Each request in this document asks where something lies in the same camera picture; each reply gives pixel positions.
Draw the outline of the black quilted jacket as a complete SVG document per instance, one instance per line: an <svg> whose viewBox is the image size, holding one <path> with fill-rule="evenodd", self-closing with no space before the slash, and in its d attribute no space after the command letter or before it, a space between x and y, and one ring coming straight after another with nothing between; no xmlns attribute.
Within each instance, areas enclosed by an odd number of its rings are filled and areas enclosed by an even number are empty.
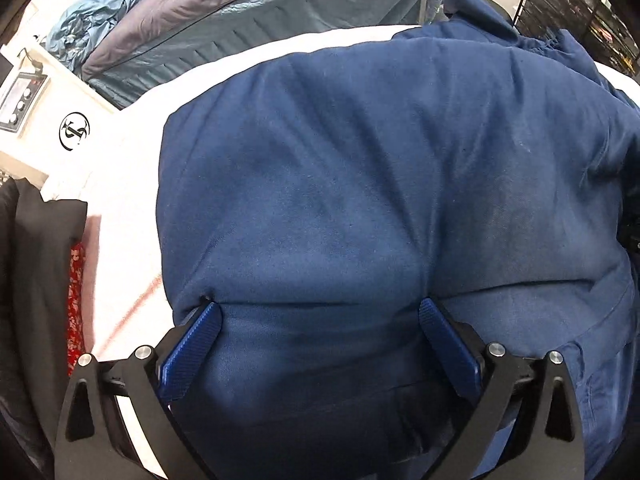
<svg viewBox="0 0 640 480"><path fill-rule="evenodd" d="M51 479L67 388L67 289L87 205L1 187L1 475Z"/></svg>

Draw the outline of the pink polka dot bedsheet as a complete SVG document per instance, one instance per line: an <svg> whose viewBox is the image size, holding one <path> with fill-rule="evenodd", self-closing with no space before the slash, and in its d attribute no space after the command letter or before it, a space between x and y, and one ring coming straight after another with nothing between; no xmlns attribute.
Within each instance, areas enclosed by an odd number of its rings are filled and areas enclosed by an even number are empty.
<svg viewBox="0 0 640 480"><path fill-rule="evenodd" d="M393 92L370 51L392 26L297 36L203 65L79 150L82 308L115 359L216 302L186 440L221 479L358 479L421 451L420 261L394 172Z"/></svg>

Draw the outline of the red patterned cloth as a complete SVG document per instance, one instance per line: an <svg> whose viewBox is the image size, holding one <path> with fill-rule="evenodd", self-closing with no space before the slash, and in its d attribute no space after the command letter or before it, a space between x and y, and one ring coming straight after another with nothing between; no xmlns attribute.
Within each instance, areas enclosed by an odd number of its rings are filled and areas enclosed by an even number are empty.
<svg viewBox="0 0 640 480"><path fill-rule="evenodd" d="M67 375L72 376L77 360L86 351L84 323L81 312L82 281L84 280L85 248L77 243L70 248L70 279L68 280L66 312Z"/></svg>

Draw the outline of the navy blue padded jacket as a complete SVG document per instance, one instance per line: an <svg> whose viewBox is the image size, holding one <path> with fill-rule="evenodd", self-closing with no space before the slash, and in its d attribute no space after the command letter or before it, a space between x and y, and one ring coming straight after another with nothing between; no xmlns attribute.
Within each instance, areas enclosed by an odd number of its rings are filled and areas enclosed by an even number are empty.
<svg viewBox="0 0 640 480"><path fill-rule="evenodd" d="M156 218L176 322L218 340L172 410L221 479L414 479L454 433L431 298L520 356L556 350L595 477L639 359L639 111L567 32L483 0L391 40L292 54L172 114Z"/></svg>

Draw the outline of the white medical cart machine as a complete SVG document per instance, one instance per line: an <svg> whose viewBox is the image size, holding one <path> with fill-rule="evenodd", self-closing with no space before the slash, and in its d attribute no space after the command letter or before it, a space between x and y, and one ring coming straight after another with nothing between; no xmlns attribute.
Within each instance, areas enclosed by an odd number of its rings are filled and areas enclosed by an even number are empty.
<svg viewBox="0 0 640 480"><path fill-rule="evenodd" d="M1 172L43 186L66 168L82 141L104 129L117 108L35 39L4 47L12 70L1 85Z"/></svg>

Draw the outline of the light blue crumpled cloth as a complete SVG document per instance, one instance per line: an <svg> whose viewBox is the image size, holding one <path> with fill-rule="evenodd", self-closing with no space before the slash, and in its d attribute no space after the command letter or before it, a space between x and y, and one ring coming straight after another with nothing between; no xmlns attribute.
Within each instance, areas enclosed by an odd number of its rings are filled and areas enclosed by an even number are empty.
<svg viewBox="0 0 640 480"><path fill-rule="evenodd" d="M142 0L79 0L40 41L50 55L78 75L90 54Z"/></svg>

